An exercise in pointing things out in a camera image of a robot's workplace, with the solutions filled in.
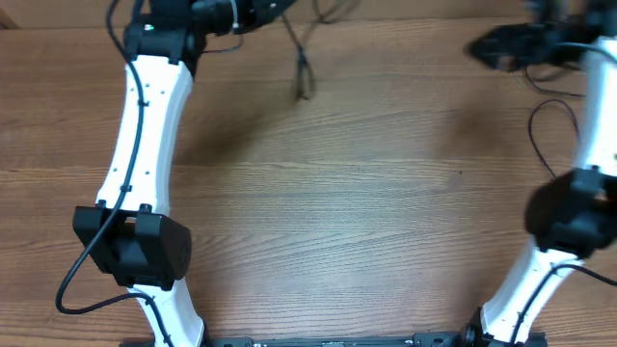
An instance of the wooden surface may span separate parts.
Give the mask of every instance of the wooden surface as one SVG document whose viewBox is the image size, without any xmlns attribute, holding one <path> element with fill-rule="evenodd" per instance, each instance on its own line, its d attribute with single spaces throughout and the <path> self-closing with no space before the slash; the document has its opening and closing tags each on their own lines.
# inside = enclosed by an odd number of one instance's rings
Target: wooden surface
<svg viewBox="0 0 617 347">
<path fill-rule="evenodd" d="M 506 21 L 320 27 L 309 102 L 291 100 L 295 56 L 280 24 L 201 59 L 171 194 L 172 217 L 193 232 L 188 283 L 212 335 L 458 331 L 492 297 L 527 237 L 525 202 L 548 180 L 526 135 L 546 97 L 463 53 Z M 0 47 L 0 345 L 148 338 L 135 303 L 79 317 L 53 306 L 82 250 L 73 208 L 94 203 L 113 153 L 121 58 L 100 29 L 3 31 Z M 567 116 L 548 107 L 535 126 L 551 164 L 567 170 Z M 615 255 L 588 265 L 615 278 Z M 122 291 L 88 260 L 66 302 Z M 611 288 L 573 275 L 535 329 L 551 346 L 614 346 L 615 304 Z"/>
<path fill-rule="evenodd" d="M 99 28 L 111 0 L 0 0 L 0 9 L 20 28 Z M 314 20 L 311 2 L 297 0 L 290 20 Z M 325 10 L 338 0 L 318 0 Z M 352 0 L 359 6 L 349 20 L 462 18 L 526 15 L 518 0 Z M 115 23 L 124 26 L 133 1 L 120 1 Z"/>
</svg>

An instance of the white plastic casing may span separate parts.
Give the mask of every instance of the white plastic casing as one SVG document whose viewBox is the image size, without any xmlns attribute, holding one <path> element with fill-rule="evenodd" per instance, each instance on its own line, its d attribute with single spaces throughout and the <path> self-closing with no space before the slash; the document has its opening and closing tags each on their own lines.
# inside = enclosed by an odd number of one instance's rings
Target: white plastic casing
<svg viewBox="0 0 617 347">
<path fill-rule="evenodd" d="M 121 209 L 138 211 L 145 203 L 152 206 L 152 213 L 169 216 L 169 179 L 175 134 L 193 88 L 193 76 L 184 63 L 171 65 L 166 57 L 139 56 L 133 65 L 142 80 L 148 107 L 145 108 L 139 154 L 131 177 L 131 191 L 126 194 Z M 137 130 L 138 98 L 135 79 L 127 67 L 126 99 L 116 152 L 96 197 L 96 201 L 105 200 L 107 208 L 116 204 L 126 176 Z"/>
<path fill-rule="evenodd" d="M 615 38 L 599 38 L 594 44 L 617 57 Z M 587 53 L 585 65 L 587 110 L 574 167 L 597 166 L 601 173 L 617 176 L 617 65 L 597 52 Z"/>
<path fill-rule="evenodd" d="M 484 334 L 491 334 L 495 340 L 509 342 L 523 308 L 544 276 L 558 264 L 582 265 L 583 261 L 574 254 L 548 250 L 541 252 L 533 237 L 529 238 L 523 253 L 497 291 L 496 295 L 482 307 L 481 321 Z M 549 301 L 559 284 L 572 273 L 572 269 L 560 269 L 550 277 L 533 305 L 529 308 L 517 334 L 517 342 L 525 343 L 529 331 L 542 307 Z"/>
<path fill-rule="evenodd" d="M 163 324 L 175 347 L 199 347 L 203 339 L 204 324 L 195 312 L 186 280 L 177 280 L 171 291 L 159 287 L 135 285 L 128 289 L 131 293 L 145 293 L 154 299 L 161 313 Z M 137 299 L 146 313 L 156 338 L 155 347 L 168 347 L 156 322 L 152 308 L 143 299 Z"/>
</svg>

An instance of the white arm segment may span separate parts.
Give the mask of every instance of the white arm segment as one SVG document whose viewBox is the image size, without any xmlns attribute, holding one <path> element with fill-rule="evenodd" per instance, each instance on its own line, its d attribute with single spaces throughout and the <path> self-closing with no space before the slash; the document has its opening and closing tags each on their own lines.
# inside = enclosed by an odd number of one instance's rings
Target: white arm segment
<svg viewBox="0 0 617 347">
<path fill-rule="evenodd" d="M 617 57 L 617 40 L 601 37 L 595 45 Z M 574 167 L 597 166 L 617 176 L 617 65 L 603 54 L 587 53 L 587 110 Z"/>
<path fill-rule="evenodd" d="M 131 177 L 132 189 L 121 206 L 125 211 L 138 211 L 142 203 L 152 206 L 152 213 L 169 216 L 169 180 L 174 155 L 175 134 L 184 103 L 193 88 L 193 76 L 180 62 L 169 64 L 167 57 L 140 55 L 133 62 L 144 88 L 144 128 L 139 154 Z M 135 141 L 139 116 L 135 79 L 126 69 L 126 98 L 116 152 L 107 178 L 96 201 L 105 200 L 112 208 L 120 194 L 128 161 Z"/>
<path fill-rule="evenodd" d="M 493 335 L 497 341 L 510 342 L 519 312 L 523 311 L 529 297 L 555 265 L 566 263 L 582 265 L 583 261 L 578 260 L 574 254 L 565 252 L 548 250 L 543 253 L 536 246 L 535 239 L 530 237 L 523 253 L 510 270 L 501 288 L 493 299 L 482 307 L 482 332 Z M 572 269 L 560 269 L 557 275 L 550 277 L 529 308 L 519 329 L 517 342 L 527 341 L 536 316 L 557 290 L 559 284 L 572 271 Z"/>
<path fill-rule="evenodd" d="M 156 307 L 161 312 L 163 324 L 175 347 L 199 347 L 203 339 L 203 321 L 193 307 L 191 295 L 186 286 L 186 280 L 177 280 L 171 291 L 163 291 L 159 287 L 135 285 L 128 289 L 131 293 L 141 292 L 154 298 Z M 152 308 L 143 299 L 137 299 L 146 313 L 148 322 L 156 338 L 155 347 L 168 347 L 163 342 L 163 335 L 156 322 Z"/>
<path fill-rule="evenodd" d="M 148 103 L 144 113 L 144 127 L 135 169 L 131 177 L 132 189 L 121 206 L 125 211 L 138 211 L 142 203 L 152 206 L 152 213 L 169 216 L 169 179 L 174 155 L 175 135 L 184 104 L 193 88 L 193 76 L 180 62 L 169 64 L 167 57 L 140 55 L 133 62 L 144 88 Z M 116 152 L 107 178 L 96 201 L 105 200 L 112 208 L 120 194 L 128 161 L 135 141 L 139 116 L 135 79 L 126 68 L 126 99 Z M 156 286 L 135 285 L 129 292 L 146 293 L 154 299 L 163 318 L 167 333 L 175 347 L 199 347 L 204 324 L 195 312 L 186 280 L 177 280 L 171 291 Z M 138 299 L 156 337 L 156 347 L 167 347 L 152 309 Z"/>
</svg>

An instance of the wooden table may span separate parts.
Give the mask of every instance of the wooden table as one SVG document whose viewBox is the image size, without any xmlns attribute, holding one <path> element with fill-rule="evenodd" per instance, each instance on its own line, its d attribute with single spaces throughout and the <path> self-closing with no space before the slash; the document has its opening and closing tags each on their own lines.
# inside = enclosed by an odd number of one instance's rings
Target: wooden table
<svg viewBox="0 0 617 347">
<path fill-rule="evenodd" d="M 292 99 L 295 53 L 280 24 L 238 52 L 201 58 L 170 184 L 172 217 L 193 233 L 189 287 L 213 336 L 458 331 L 492 297 L 527 237 L 525 202 L 549 179 L 526 134 L 546 97 L 464 47 L 518 21 L 320 27 L 308 44 L 318 79 L 308 102 Z M 94 204 L 108 170 L 123 78 L 104 30 L 0 32 L 2 346 L 115 346 L 151 334 L 134 302 L 77 317 L 53 304 L 82 250 L 73 208 Z M 584 81 L 558 86 L 581 91 Z M 566 114 L 547 107 L 535 135 L 566 171 Z M 617 277 L 614 250 L 588 265 Z M 66 302 L 122 292 L 88 260 Z M 610 287 L 573 275 L 535 329 L 551 346 L 614 346 L 615 304 Z"/>
</svg>

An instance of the wood grain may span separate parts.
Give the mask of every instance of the wood grain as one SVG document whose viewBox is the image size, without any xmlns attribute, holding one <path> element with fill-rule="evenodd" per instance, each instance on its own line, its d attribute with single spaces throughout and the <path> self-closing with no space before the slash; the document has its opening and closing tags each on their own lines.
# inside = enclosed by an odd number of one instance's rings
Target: wood grain
<svg viewBox="0 0 617 347">
<path fill-rule="evenodd" d="M 313 0 L 298 0 L 289 9 L 289 19 L 312 21 Z M 326 11 L 335 1 L 319 0 Z M 526 15 L 522 4 L 511 0 L 351 0 L 358 6 L 350 20 L 464 18 Z M 20 28 L 100 28 L 110 0 L 0 0 L 0 8 Z M 115 23 L 124 26 L 130 19 L 133 1 L 120 1 Z"/>
<path fill-rule="evenodd" d="M 214 336 L 456 331 L 491 298 L 526 238 L 525 202 L 548 179 L 526 135 L 545 97 L 464 54 L 512 21 L 320 27 L 308 42 L 310 102 L 291 98 L 294 50 L 280 24 L 236 53 L 202 57 L 172 216 L 192 229 L 188 283 Z M 0 46 L 0 345 L 148 338 L 135 303 L 80 317 L 53 307 L 82 250 L 72 210 L 92 205 L 111 159 L 121 58 L 99 29 L 3 31 Z M 558 87 L 584 90 L 584 76 Z M 535 135 L 567 170 L 574 134 L 563 110 L 548 106 Z M 615 265 L 612 250 L 589 262 L 613 278 Z M 67 304 L 120 293 L 88 260 Z M 615 304 L 610 288 L 573 275 L 536 329 L 551 346 L 613 346 Z"/>
</svg>

